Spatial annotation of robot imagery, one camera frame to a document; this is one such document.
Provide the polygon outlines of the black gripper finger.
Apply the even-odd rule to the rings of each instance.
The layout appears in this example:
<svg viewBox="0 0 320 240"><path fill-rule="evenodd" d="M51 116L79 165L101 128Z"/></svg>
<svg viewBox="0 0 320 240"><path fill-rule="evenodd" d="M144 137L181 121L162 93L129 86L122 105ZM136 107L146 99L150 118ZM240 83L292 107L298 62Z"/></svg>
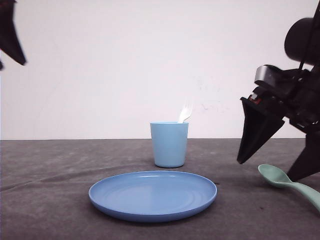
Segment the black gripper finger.
<svg viewBox="0 0 320 240"><path fill-rule="evenodd" d="M0 50L24 66L27 62L14 23L15 0L0 1Z"/></svg>

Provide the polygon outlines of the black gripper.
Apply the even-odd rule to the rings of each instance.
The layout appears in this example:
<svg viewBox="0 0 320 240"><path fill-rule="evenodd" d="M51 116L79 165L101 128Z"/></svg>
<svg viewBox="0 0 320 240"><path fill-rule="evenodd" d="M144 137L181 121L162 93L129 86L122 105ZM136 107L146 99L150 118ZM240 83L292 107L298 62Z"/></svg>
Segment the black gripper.
<svg viewBox="0 0 320 240"><path fill-rule="evenodd" d="M305 147L287 175L298 181L320 172L320 70L299 70L288 94L276 94L259 85L242 97L243 133L237 154L239 164L253 156L285 123L306 133Z"/></svg>

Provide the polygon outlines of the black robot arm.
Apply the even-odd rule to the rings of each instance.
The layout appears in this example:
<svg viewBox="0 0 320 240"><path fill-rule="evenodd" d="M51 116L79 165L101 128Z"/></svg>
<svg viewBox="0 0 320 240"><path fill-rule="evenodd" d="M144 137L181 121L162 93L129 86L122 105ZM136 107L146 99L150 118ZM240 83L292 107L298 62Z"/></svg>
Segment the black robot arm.
<svg viewBox="0 0 320 240"><path fill-rule="evenodd" d="M286 55L299 61L295 69L262 65L256 70L257 87L242 97L243 134L237 162L245 163L285 123L305 133L305 147L287 172L297 181L320 171L320 9L289 29Z"/></svg>

